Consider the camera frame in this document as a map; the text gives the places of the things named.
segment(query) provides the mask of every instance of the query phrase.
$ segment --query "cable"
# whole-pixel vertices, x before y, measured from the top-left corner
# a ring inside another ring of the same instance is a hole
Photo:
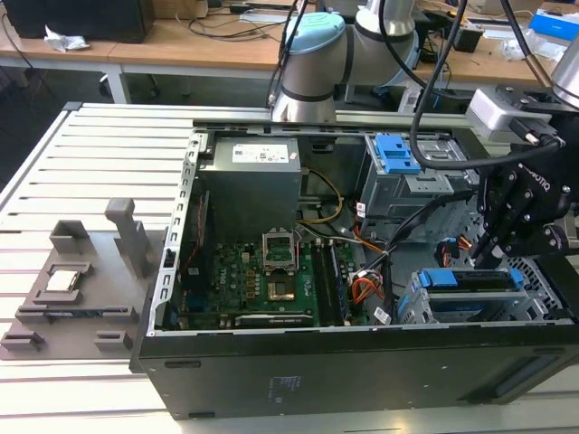
[[[467,190],[448,196],[441,196],[426,203],[422,208],[418,209],[412,215],[407,217],[404,222],[396,228],[392,234],[392,237],[390,237],[390,240],[388,240],[384,247],[384,253],[377,259],[373,260],[369,265],[366,265],[362,269],[358,270],[356,274],[360,274],[361,272],[368,271],[370,269],[375,269],[381,263],[387,260],[392,252],[396,249],[397,244],[408,238],[414,228],[423,222],[426,222],[426,220],[428,220],[428,218],[441,206],[444,206],[448,203],[468,201],[475,194],[477,194],[477,192]]]
[[[266,108],[268,108],[270,106],[270,95],[272,93],[275,94],[277,92],[278,87],[281,83],[281,77],[283,76],[283,72],[285,71],[286,65],[288,64],[288,60],[290,58],[289,54],[290,54],[291,45],[292,45],[293,40],[296,36],[296,33],[298,32],[299,23],[301,23],[301,19],[302,19],[304,13],[306,13],[306,8],[308,7],[308,2],[306,0],[303,0],[301,8],[299,9],[299,12],[298,12],[298,17],[296,18],[296,23],[293,26],[293,29],[291,29],[291,34],[289,35],[289,38],[287,38],[287,40],[286,40],[288,27],[289,27],[290,21],[291,21],[291,16],[292,16],[293,11],[296,8],[297,4],[298,4],[298,0],[294,0],[293,3],[291,4],[291,8],[289,9],[289,12],[288,12],[288,17],[286,18],[285,24],[283,26],[283,31],[281,32],[281,43],[280,43],[280,51],[278,53],[278,63],[276,65],[275,69],[273,70],[273,73],[271,74],[270,82],[268,84],[268,90],[267,90],[267,93],[265,95],[265,107]],[[275,82],[276,76],[278,74],[279,74],[278,83],[274,87],[273,83]]]
[[[358,226],[354,227],[354,237],[356,237],[356,239],[358,241],[360,241],[362,244],[364,244],[368,249],[376,251],[380,254],[384,253],[384,251],[382,249],[380,249],[379,247],[375,246],[374,244],[372,244],[370,241],[364,240],[362,238],[362,236],[360,235],[360,228]]]
[[[366,287],[359,293],[360,284],[366,284]],[[363,302],[372,292],[384,300],[384,292],[378,289],[380,287],[379,283],[375,283],[369,278],[357,278],[352,283],[352,298],[355,304],[360,304]]]
[[[413,157],[416,159],[416,162],[419,165],[426,168],[431,168],[435,170],[466,170],[466,169],[478,169],[483,167],[492,167],[495,165],[508,165],[520,162],[522,160],[526,160],[528,158],[535,158],[538,156],[544,156],[552,152],[555,152],[561,146],[560,142],[558,142],[555,139],[553,140],[547,139],[548,143],[546,143],[545,146],[538,147],[537,149],[517,154],[510,154],[508,156],[484,158],[478,160],[442,162],[430,160],[422,154],[422,151],[418,147],[418,131],[420,129],[420,121],[422,119],[424,111],[426,110],[427,99],[434,89],[434,85],[438,80],[438,76],[441,73],[442,68],[444,67],[444,63],[446,62],[449,52],[451,51],[452,44],[454,43],[456,35],[460,29],[460,22],[462,21],[462,16],[464,15],[464,10],[466,9],[467,2],[468,0],[461,0],[460,2],[459,9],[457,11],[454,23],[452,25],[451,33],[449,35],[448,43],[444,47],[444,50],[442,51],[439,61],[436,63],[434,74],[429,79],[428,84],[426,86],[426,90],[424,91],[424,95],[422,96],[420,104],[418,105],[418,109],[416,109],[416,113],[414,114],[413,123],[410,128],[410,138],[409,138],[410,149],[412,151]]]
[[[238,22],[239,20],[234,20],[225,24],[230,24],[230,23],[235,23]],[[272,24],[265,24],[265,25],[260,25],[260,26],[255,26],[252,29],[248,29],[248,30],[243,30],[241,32],[237,32],[237,33],[230,33],[230,34],[215,34],[215,33],[206,33],[206,32],[199,32],[198,30],[192,29],[191,25],[193,25],[194,23],[196,23],[196,20],[191,20],[191,22],[188,25],[189,30],[194,33],[197,34],[199,36],[206,36],[208,38],[211,39],[219,39],[219,40],[229,40],[229,39],[237,39],[237,38],[242,38],[245,36],[252,36],[253,34],[255,34],[256,31],[262,31],[263,33],[265,33],[262,29],[268,28],[268,27],[272,27],[275,25],[280,25],[281,23],[272,23]],[[214,28],[217,27],[221,27],[221,25],[225,25],[225,24],[220,24],[215,26]],[[263,36],[259,36],[259,37],[253,37],[252,39],[263,39]]]
[[[304,228],[304,230],[306,232],[308,232],[310,235],[313,235],[314,237],[317,237],[317,238],[325,238],[327,240],[346,241],[346,242],[351,242],[352,244],[362,244],[361,241],[352,240],[351,238],[348,238],[348,237],[338,237],[338,236],[326,235],[325,233],[316,231],[314,228],[308,226],[306,223],[300,223],[299,226]]]
[[[337,219],[339,217],[339,215],[342,213],[342,210],[344,209],[344,198],[342,197],[342,194],[340,194],[340,192],[338,191],[338,189],[336,188],[335,185],[332,184],[332,182],[327,179],[323,174],[321,174],[320,172],[318,172],[315,169],[308,169],[312,174],[319,176],[322,181],[324,181],[332,190],[334,190],[334,193],[337,196],[337,209],[336,212],[334,212],[334,214],[332,214],[329,217],[324,217],[322,219],[306,219],[306,220],[298,220],[298,223],[312,223],[312,224],[316,224],[316,223],[325,223],[325,222],[332,222],[335,219]]]
[[[406,73],[406,75],[408,75],[408,77],[410,77],[416,84],[418,84],[421,88],[425,89],[427,87],[427,84],[422,81],[416,74],[414,74],[414,72],[408,68],[408,66],[406,65],[406,62],[402,60],[402,58],[400,57],[400,55],[398,54],[398,52],[396,51],[396,49],[394,48],[394,46],[392,45],[391,41],[390,41],[390,36],[388,36],[388,33],[386,31],[386,27],[384,25],[384,6],[386,4],[386,0],[380,0],[380,5],[378,6],[378,24],[380,25],[380,34],[382,35],[382,39],[384,39],[384,43],[386,44],[386,48],[388,49],[388,51],[390,52],[390,54],[392,55],[392,57],[394,58],[394,60],[396,61],[396,63],[398,63],[398,66],[400,66],[400,68],[402,68],[402,70]],[[458,95],[451,95],[450,93],[446,93],[446,92],[441,92],[438,90],[431,90],[431,93],[434,93],[435,95],[440,95],[444,98],[449,98],[449,99],[457,99],[457,100],[471,100],[471,97],[461,97]]]
[[[10,36],[10,33],[8,32],[8,30],[6,29],[6,24],[5,24],[5,18],[8,16],[8,14],[3,14],[2,15],[2,19],[0,20],[0,24],[2,25],[2,30],[4,30],[4,33],[6,35],[6,38],[8,38],[8,41],[10,42],[10,44],[13,46],[13,48],[18,52],[18,54],[20,54],[20,57],[22,57],[22,60],[26,62],[26,64],[29,66],[29,68],[35,73],[38,74],[38,71],[34,68],[34,66],[28,61],[28,59],[26,59],[26,56],[24,56],[24,53],[20,51],[20,49],[18,48],[18,46],[16,45],[16,43],[13,41],[12,36]],[[52,97],[54,99],[56,99],[56,101],[61,105],[61,101],[58,98],[58,96],[56,95],[56,93],[54,93],[51,89],[51,87],[46,84],[46,81],[44,81],[44,79],[40,76],[40,74],[38,74],[40,81],[43,83],[44,87],[46,88],[46,90],[48,90],[48,92],[52,95]]]
[[[517,23],[517,18],[515,17],[513,8],[510,7],[510,3],[508,2],[508,0],[500,0],[500,3],[503,5],[503,9],[505,10],[505,16],[508,19],[508,23],[513,28],[513,33],[517,37],[517,41],[521,47],[521,51],[523,52],[523,54],[525,54],[525,57],[530,56],[532,52],[530,48],[528,48],[525,35],[523,35],[523,31],[521,30],[520,26]]]
[[[193,249],[193,252],[189,256],[189,258],[187,258],[187,261],[185,262],[185,264],[183,264],[183,266],[181,267],[181,274],[185,273],[185,271],[189,267],[189,264],[191,263],[191,261],[193,260],[193,258],[197,254],[197,252],[199,251],[199,248],[201,247],[201,214],[202,214],[202,211],[203,211],[203,195],[200,195],[199,196],[199,211],[197,212],[197,242],[195,243],[195,248]]]

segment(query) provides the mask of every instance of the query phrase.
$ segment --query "table leg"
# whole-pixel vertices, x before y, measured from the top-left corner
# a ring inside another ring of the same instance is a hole
[[[346,85],[346,95],[344,95],[344,102],[350,103],[354,102],[354,92],[356,91],[356,86]]]
[[[421,92],[422,88],[417,83],[413,81],[407,82],[402,99],[400,100],[400,106],[398,106],[398,113],[401,115],[414,114],[416,103],[418,102],[418,98],[420,98]]]
[[[120,67],[109,68],[106,72],[109,77],[110,93],[115,104],[130,104],[127,81]]]

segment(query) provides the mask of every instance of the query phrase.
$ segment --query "blue box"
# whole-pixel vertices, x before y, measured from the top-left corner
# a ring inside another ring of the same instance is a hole
[[[566,39],[567,41],[572,41],[579,33],[579,23],[571,21],[564,16],[548,14],[545,9],[536,11],[529,27],[537,33]]]

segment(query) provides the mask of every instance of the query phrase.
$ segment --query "wooden table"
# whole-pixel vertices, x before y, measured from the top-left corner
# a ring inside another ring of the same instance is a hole
[[[419,0],[419,5],[425,9],[444,8],[424,0]],[[557,7],[566,13],[579,11],[576,5]],[[203,23],[213,27],[234,19],[234,16],[219,15],[209,17]],[[205,31],[226,34],[248,30],[253,26],[250,23],[235,22],[216,28],[207,27]],[[194,24],[193,28],[203,30],[200,24]],[[66,53],[51,49],[40,39],[20,39],[12,28],[9,32],[36,68],[107,73],[111,93],[117,103],[130,102],[125,73],[268,79],[277,63],[279,47],[279,43],[271,38],[249,42],[210,39],[190,33],[176,20],[157,20],[141,44],[89,41],[91,47],[88,50]],[[264,32],[279,39],[281,26],[271,27]],[[497,83],[533,86],[536,80],[527,65],[523,61],[506,61],[497,51],[498,44],[497,41],[481,38],[479,48],[474,53],[452,51],[448,60],[452,71],[451,88],[474,89],[479,85]],[[544,64],[548,71],[555,67],[551,61],[544,61]],[[0,65],[27,66],[3,32],[0,32]],[[416,74],[428,79],[432,70],[433,65],[420,64]],[[405,85],[409,89],[413,86],[410,81],[405,82]]]

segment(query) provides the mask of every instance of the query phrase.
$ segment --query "power supply label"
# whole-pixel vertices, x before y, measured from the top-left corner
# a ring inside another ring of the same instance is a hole
[[[287,145],[237,144],[233,147],[234,163],[289,163]]]

